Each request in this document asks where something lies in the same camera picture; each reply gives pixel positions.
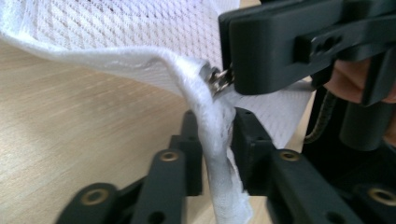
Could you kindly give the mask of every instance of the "white mesh fabric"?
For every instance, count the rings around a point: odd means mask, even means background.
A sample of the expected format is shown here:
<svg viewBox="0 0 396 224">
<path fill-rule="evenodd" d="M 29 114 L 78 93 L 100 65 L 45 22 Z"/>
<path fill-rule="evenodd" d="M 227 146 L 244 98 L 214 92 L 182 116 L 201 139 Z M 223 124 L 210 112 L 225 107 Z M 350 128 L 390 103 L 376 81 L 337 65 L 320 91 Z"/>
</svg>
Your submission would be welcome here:
<svg viewBox="0 0 396 224">
<path fill-rule="evenodd" d="M 233 160 L 227 159 L 233 106 L 253 110 L 283 147 L 309 92 L 212 98 L 200 74 L 209 70 L 206 61 L 221 67 L 217 17 L 238 5 L 236 0 L 0 0 L 0 37 L 43 58 L 182 93 L 199 122 L 217 222 L 241 224 L 248 222 L 250 209 Z M 286 119 L 269 119 L 274 105 Z"/>
</svg>

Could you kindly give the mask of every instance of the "white fabric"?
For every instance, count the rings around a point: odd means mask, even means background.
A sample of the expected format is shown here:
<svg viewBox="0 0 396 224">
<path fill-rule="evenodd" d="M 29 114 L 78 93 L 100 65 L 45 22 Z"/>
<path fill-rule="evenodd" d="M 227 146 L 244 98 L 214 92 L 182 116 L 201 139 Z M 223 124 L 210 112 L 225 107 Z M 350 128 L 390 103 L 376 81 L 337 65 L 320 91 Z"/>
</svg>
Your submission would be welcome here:
<svg viewBox="0 0 396 224">
<path fill-rule="evenodd" d="M 212 98 L 201 76 L 208 73 L 207 62 L 221 67 L 217 17 L 238 5 L 237 0 L 0 0 L 0 37 L 39 57 L 182 94 L 198 119 L 217 222 L 241 224 L 251 210 L 228 149 L 233 107 L 255 112 L 275 145 L 283 147 L 310 92 L 294 87 L 246 97 L 230 88 Z"/>
</svg>

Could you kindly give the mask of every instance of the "wooden surface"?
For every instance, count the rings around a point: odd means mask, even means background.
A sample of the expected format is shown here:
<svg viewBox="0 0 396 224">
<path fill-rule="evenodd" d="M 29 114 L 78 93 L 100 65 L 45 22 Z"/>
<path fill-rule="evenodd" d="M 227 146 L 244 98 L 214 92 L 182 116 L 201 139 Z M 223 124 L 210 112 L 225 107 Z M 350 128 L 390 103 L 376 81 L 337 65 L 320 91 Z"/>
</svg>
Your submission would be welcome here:
<svg viewBox="0 0 396 224">
<path fill-rule="evenodd" d="M 81 188 L 136 181 L 187 109 L 172 93 L 0 42 L 0 223 L 53 223 Z M 304 122 L 291 144 L 303 135 Z M 270 223 L 264 198 L 251 201 L 250 223 Z M 207 185 L 188 209 L 191 223 L 215 223 Z"/>
</svg>

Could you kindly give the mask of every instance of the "brass insert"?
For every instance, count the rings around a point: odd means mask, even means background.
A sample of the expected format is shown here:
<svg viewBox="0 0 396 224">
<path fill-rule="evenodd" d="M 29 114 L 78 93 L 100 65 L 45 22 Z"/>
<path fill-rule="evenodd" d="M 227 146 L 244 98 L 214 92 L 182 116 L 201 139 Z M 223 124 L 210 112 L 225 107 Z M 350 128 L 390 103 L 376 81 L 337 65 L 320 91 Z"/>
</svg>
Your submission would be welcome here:
<svg viewBox="0 0 396 224">
<path fill-rule="evenodd" d="M 387 206 L 396 206 L 396 195 L 384 189 L 371 188 L 367 192 L 372 199 Z"/>
<path fill-rule="evenodd" d="M 176 152 L 164 152 L 161 155 L 162 161 L 175 161 L 178 159 L 178 155 Z"/>
<path fill-rule="evenodd" d="M 106 189 L 91 189 L 81 197 L 81 203 L 87 206 L 96 205 L 104 202 L 108 197 Z"/>
<path fill-rule="evenodd" d="M 284 161 L 297 161 L 300 159 L 300 156 L 296 152 L 282 151 L 279 155 Z"/>
</svg>

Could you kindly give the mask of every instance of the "cloth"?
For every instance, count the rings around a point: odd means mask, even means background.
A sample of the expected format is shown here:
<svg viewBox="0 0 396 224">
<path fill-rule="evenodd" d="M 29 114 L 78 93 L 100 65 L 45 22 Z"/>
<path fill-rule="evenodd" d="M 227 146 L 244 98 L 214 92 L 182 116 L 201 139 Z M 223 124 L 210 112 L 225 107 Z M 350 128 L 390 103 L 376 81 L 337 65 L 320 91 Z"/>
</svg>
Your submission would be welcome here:
<svg viewBox="0 0 396 224">
<path fill-rule="evenodd" d="M 205 83 L 222 67 L 218 16 L 237 0 L 0 0 L 0 38 L 53 61 L 129 77 L 182 95 L 198 120 L 217 222 L 251 216 L 231 152 L 234 107 L 253 111 L 282 148 L 310 97 L 299 88 L 213 98 Z"/>
</svg>

